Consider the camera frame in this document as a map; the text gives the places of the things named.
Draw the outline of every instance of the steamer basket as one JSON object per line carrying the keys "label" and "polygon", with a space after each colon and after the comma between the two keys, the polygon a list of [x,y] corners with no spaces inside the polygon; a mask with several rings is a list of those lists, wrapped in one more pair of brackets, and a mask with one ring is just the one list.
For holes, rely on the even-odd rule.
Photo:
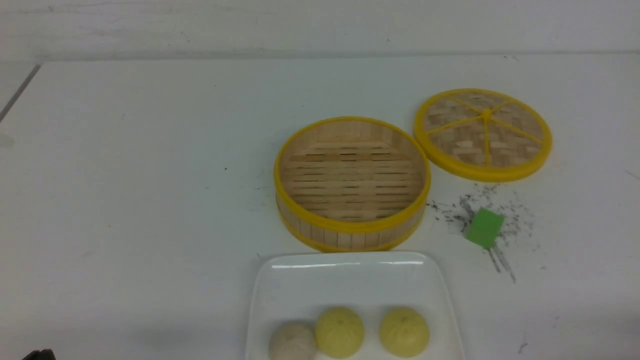
{"label": "steamer basket", "polygon": [[363,117],[298,131],[273,173],[282,222],[325,252],[399,245],[420,224],[431,182],[427,158],[410,135]]}
{"label": "steamer basket", "polygon": [[528,105],[482,89],[429,98],[413,132],[434,164],[475,181],[504,182],[537,171],[551,151],[547,123]]}

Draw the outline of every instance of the white wall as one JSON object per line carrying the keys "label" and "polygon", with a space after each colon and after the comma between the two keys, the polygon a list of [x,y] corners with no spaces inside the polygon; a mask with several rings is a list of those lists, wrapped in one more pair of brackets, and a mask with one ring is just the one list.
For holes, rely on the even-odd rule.
{"label": "white wall", "polygon": [[640,0],[0,0],[0,60],[636,51]]}

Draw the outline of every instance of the white plate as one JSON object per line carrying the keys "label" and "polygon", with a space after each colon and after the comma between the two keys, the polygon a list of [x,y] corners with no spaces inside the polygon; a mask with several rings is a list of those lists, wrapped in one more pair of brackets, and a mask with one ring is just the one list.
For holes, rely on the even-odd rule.
{"label": "white plate", "polygon": [[[348,306],[365,324],[362,348],[350,359],[394,359],[378,326],[393,306],[410,306],[429,324],[429,347],[414,359],[463,360],[447,287],[438,265],[415,252],[351,252],[282,256],[267,261],[253,290],[246,360],[267,360],[271,333],[283,322],[312,325],[325,309]],[[318,353],[317,360],[331,359]]]}

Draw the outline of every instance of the yellow steamer lid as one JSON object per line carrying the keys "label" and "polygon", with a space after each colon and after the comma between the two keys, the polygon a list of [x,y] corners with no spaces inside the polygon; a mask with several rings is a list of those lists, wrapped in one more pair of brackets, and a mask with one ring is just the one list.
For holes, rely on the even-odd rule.
{"label": "yellow steamer lid", "polygon": [[414,133],[427,157],[467,179],[504,182],[537,171],[551,151],[551,131],[532,108],[510,96],[455,89],[429,98]]}

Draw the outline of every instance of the white table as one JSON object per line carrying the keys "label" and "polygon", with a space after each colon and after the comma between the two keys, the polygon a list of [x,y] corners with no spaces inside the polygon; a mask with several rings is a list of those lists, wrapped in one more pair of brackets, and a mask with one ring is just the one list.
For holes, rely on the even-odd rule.
{"label": "white table", "polygon": [[[467,86],[554,134],[490,191],[432,167],[438,210],[399,247],[440,263],[467,357],[637,356],[640,56],[616,54],[46,63],[0,124],[0,357],[243,358],[258,267],[310,252],[273,199],[285,139],[337,115],[410,130]],[[445,221],[465,194],[505,207],[516,282]]]}
{"label": "white table", "polygon": [[0,121],[9,110],[7,106],[12,101],[12,97],[20,90],[32,71],[34,73],[37,71],[32,63],[0,62]]}

